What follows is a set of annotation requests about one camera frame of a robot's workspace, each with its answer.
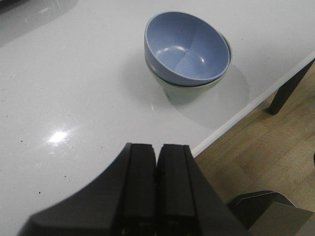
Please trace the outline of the grey robot base part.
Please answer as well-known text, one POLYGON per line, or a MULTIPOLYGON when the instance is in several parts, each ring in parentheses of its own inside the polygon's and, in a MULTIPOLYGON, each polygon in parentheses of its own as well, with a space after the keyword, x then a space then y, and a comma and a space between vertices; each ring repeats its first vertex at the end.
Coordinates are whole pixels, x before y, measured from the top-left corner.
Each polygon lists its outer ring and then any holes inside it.
POLYGON ((229 209, 253 236, 313 236, 315 213, 298 208, 285 195, 258 191, 237 196, 229 209))

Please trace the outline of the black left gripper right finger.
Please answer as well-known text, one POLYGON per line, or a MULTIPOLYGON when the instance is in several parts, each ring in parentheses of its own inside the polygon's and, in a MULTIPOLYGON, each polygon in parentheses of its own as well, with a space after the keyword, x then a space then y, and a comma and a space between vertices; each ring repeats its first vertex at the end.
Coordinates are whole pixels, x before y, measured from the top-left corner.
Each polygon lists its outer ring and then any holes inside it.
POLYGON ((187 145, 164 144, 157 162, 157 235, 247 236, 187 145))

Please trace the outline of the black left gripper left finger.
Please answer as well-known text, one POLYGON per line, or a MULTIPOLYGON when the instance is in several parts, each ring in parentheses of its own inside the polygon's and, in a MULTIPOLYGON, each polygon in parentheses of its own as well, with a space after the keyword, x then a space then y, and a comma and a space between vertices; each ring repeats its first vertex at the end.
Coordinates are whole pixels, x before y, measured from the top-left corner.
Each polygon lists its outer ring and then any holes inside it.
POLYGON ((127 143, 96 179, 33 214, 21 236, 152 236, 156 157, 152 145, 127 143))

